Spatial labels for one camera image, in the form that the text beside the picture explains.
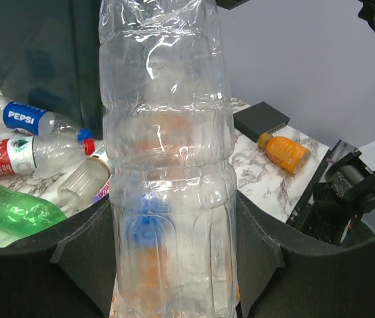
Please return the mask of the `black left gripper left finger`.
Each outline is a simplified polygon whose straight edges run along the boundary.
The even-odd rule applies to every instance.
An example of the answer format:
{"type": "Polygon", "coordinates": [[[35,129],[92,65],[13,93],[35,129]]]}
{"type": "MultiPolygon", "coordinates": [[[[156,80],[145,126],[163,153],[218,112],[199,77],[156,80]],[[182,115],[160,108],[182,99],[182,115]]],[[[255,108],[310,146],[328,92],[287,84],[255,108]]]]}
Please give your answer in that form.
{"type": "Polygon", "coordinates": [[[103,198],[0,248],[0,317],[108,317],[115,275],[113,213],[103,198]]]}

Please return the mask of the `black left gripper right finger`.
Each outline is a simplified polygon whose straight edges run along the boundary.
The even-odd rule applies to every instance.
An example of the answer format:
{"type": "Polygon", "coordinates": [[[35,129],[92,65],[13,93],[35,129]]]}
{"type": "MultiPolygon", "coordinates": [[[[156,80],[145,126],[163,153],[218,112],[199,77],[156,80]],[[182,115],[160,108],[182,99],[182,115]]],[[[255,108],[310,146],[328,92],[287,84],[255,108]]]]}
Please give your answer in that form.
{"type": "Polygon", "coordinates": [[[243,317],[375,317],[375,238],[341,248],[311,238],[237,194],[243,317]]]}

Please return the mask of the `red label water bottle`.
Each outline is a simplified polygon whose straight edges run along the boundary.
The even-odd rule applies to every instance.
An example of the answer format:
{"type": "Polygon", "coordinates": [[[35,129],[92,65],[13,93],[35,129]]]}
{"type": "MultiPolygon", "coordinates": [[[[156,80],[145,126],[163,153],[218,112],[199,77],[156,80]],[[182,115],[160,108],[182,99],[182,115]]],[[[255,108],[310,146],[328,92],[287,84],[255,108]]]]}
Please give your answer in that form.
{"type": "Polygon", "coordinates": [[[0,139],[0,176],[59,170],[72,166],[94,151],[92,138],[81,142],[60,136],[0,139]]]}

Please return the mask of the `clear crushed bottle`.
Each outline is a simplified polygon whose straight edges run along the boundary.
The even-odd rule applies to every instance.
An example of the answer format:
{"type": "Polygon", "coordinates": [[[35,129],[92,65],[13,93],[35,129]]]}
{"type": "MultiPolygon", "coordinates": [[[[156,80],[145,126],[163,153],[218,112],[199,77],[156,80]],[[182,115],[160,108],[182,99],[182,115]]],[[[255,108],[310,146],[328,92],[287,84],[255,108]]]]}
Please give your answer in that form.
{"type": "Polygon", "coordinates": [[[119,317],[235,317],[233,110],[214,1],[103,1],[119,317]]]}

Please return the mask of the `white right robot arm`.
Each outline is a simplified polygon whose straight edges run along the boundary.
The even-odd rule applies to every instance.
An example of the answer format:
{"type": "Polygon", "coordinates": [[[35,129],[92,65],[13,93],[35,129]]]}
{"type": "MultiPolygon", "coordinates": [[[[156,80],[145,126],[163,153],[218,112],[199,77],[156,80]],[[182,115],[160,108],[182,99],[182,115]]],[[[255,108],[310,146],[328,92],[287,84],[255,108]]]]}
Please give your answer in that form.
{"type": "Polygon", "coordinates": [[[288,225],[317,240],[343,248],[375,239],[364,216],[375,216],[375,1],[363,1],[358,16],[372,29],[352,61],[358,65],[349,87],[352,103],[333,109],[351,143],[339,141],[318,168],[288,225]]]}

